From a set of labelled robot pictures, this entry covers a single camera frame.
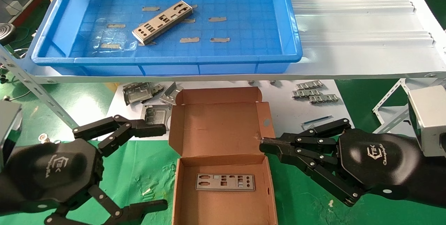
brown cardboard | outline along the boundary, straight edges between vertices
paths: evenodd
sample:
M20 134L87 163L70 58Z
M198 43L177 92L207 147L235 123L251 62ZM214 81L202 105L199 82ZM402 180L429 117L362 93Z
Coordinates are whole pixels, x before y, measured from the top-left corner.
M173 225L276 225L262 137L274 137L269 104L256 87L182 90L172 108L169 144L182 158ZM197 191L198 173L253 174L254 192Z

metal rack post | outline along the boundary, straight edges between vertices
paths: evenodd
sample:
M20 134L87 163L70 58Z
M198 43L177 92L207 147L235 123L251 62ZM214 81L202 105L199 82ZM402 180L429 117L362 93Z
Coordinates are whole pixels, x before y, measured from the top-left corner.
M49 95L49 93L42 87L42 85L35 82L35 80L24 71L15 61L11 55L2 45L0 45L0 60L19 79L33 94L35 94L49 109L51 109L65 124L70 128L78 127L79 125L73 120L65 109L63 109L57 101Z

black cable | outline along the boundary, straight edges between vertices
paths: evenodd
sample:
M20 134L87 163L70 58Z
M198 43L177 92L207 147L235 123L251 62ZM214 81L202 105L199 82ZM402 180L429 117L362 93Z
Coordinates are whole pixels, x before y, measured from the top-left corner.
M4 1L4 0L0 0L0 1L3 1L3 3L7 4L7 5L10 6L11 8L16 9L17 11L19 11L19 12L21 12L21 13L23 12L22 10L19 10L19 9L13 7L12 5L8 4L8 3L7 3L6 1Z

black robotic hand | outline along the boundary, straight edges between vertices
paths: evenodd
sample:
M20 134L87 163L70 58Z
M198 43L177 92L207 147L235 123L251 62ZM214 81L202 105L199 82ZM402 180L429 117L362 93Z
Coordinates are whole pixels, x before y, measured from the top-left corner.
M98 149L87 141L112 133ZM15 147L0 173L0 216L18 212L56 211L46 225L86 225L66 218L91 197L110 218L105 225L137 225L149 212L167 209L167 201L149 201L119 208L100 188L103 158L111 155L132 136L150 137L166 133L166 127L127 120L119 115L73 129L69 143L44 143Z
M330 138L340 133L338 142ZM341 119L264 138L260 150L295 165L349 207L371 193L446 208L446 158L423 156L415 138L366 133Z

box flap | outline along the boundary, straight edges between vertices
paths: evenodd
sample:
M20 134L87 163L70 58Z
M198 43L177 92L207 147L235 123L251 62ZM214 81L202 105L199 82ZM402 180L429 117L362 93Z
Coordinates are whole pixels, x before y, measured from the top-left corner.
M260 139L274 137L274 128L261 98L257 87L183 90L177 103L184 104L172 108L169 145L182 157L263 154Z
M258 87L229 87L181 90L175 100L177 105L261 101L262 93L260 92Z

